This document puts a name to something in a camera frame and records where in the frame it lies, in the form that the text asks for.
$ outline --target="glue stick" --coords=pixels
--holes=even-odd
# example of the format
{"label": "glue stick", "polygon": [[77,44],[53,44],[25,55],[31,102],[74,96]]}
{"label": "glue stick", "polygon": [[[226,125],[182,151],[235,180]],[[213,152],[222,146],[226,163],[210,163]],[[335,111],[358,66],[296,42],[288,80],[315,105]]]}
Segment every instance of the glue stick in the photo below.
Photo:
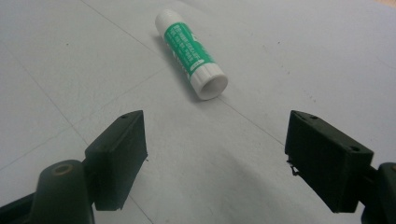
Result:
{"label": "glue stick", "polygon": [[155,25],[198,97],[209,100],[220,95],[227,87],[228,79],[181,16],[165,9],[155,19]]}

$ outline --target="glue stick cap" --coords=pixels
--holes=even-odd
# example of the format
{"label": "glue stick cap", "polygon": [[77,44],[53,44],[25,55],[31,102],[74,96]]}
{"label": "glue stick cap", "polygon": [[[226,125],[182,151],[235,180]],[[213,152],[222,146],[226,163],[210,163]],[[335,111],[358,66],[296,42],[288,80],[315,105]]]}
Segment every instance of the glue stick cap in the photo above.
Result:
{"label": "glue stick cap", "polygon": [[[157,30],[163,38],[167,29],[177,22],[182,22],[187,26],[183,18],[178,13],[170,9],[163,10],[155,19]],[[209,100],[219,96],[228,84],[228,78],[213,61],[204,63],[196,68],[190,75],[189,80],[196,94],[202,100]]]}

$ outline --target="white table surface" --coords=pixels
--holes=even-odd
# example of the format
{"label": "white table surface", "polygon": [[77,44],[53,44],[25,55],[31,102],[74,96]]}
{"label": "white table surface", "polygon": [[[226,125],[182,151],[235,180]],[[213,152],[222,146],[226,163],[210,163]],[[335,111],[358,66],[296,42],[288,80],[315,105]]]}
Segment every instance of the white table surface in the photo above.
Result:
{"label": "white table surface", "polygon": [[[158,35],[179,12],[229,77],[199,101]],[[96,223],[360,223],[291,174],[292,109],[396,161],[396,8],[372,0],[0,0],[0,205],[114,119],[145,113],[148,161]]]}

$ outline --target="green and white label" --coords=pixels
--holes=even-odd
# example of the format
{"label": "green and white label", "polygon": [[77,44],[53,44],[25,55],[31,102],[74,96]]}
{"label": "green and white label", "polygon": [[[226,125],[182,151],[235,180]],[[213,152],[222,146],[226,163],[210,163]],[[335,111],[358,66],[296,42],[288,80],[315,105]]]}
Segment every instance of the green and white label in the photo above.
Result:
{"label": "green and white label", "polygon": [[183,22],[177,22],[169,26],[164,39],[174,52],[174,56],[178,58],[189,74],[189,79],[198,67],[205,63],[214,62],[190,28]]}

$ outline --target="screw hole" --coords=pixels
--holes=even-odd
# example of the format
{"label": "screw hole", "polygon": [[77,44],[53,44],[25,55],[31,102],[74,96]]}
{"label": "screw hole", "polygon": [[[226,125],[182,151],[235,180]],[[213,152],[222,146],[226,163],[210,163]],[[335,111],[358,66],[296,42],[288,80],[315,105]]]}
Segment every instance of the screw hole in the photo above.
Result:
{"label": "screw hole", "polygon": [[350,147],[353,151],[361,151],[361,149],[360,148],[358,148],[358,147]]}
{"label": "screw hole", "polygon": [[73,165],[71,164],[61,164],[52,169],[53,175],[65,175],[73,170]]}

